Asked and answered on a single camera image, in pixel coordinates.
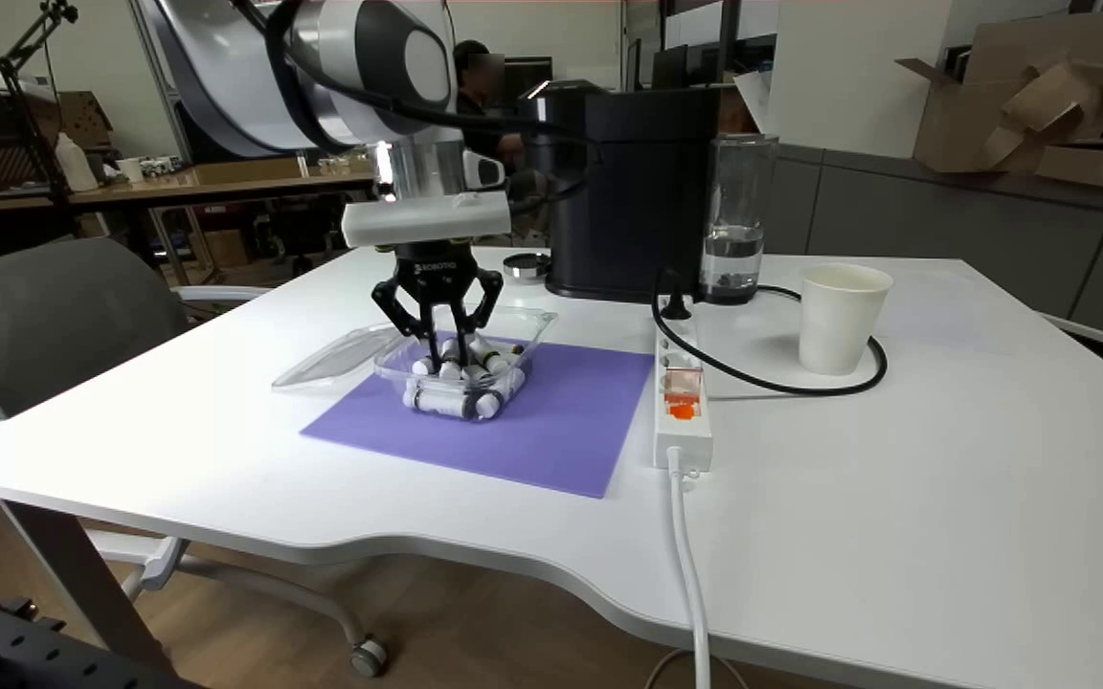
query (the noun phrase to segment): power strip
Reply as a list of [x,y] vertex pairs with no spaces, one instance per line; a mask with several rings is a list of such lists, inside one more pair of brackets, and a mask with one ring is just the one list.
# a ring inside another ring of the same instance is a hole
[[[693,321],[666,321],[680,339],[696,345]],[[680,473],[705,473],[712,461],[712,413],[705,364],[654,332],[654,461],[677,455]]]

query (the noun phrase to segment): black coffee machine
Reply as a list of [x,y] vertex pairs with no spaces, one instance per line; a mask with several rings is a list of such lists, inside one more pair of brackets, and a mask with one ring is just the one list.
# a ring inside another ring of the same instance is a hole
[[587,188],[553,214],[549,288],[622,303],[649,303],[659,290],[696,293],[715,91],[580,96],[541,113],[558,113],[558,126],[589,136],[587,147],[534,141],[541,156],[553,151],[541,163],[558,179],[587,174]]

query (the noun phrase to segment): purple mat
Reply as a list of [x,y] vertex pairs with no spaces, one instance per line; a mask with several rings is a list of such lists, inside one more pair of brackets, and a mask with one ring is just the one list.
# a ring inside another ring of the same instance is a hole
[[525,389],[493,422],[411,413],[373,376],[305,436],[601,496],[649,376],[651,355],[541,345]]

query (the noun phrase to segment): white table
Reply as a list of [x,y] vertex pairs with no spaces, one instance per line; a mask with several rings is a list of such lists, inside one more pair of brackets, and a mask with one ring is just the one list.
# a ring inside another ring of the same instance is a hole
[[[766,278],[794,281],[799,265],[770,256]],[[1103,364],[958,261],[878,265],[895,276],[886,385],[712,406],[715,461],[688,491],[688,530],[721,650],[858,686],[1103,686]],[[375,251],[345,256],[9,422],[0,496],[305,565],[481,563],[687,641],[649,410],[601,501],[298,436],[360,376],[271,380],[383,321],[368,290],[387,271]],[[558,311],[549,339],[651,346],[643,307],[513,281],[502,298]],[[744,366],[834,382],[795,369],[789,298],[701,321]]]

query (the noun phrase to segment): paper cup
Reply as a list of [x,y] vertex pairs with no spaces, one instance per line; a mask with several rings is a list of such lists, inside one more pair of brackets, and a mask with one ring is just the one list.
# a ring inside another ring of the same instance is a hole
[[867,265],[815,265],[806,271],[806,329],[795,355],[809,369],[845,376],[886,311],[891,276]]
[[143,159],[139,159],[139,156],[123,156],[123,159],[118,159],[118,173],[123,173],[130,184],[143,184]]

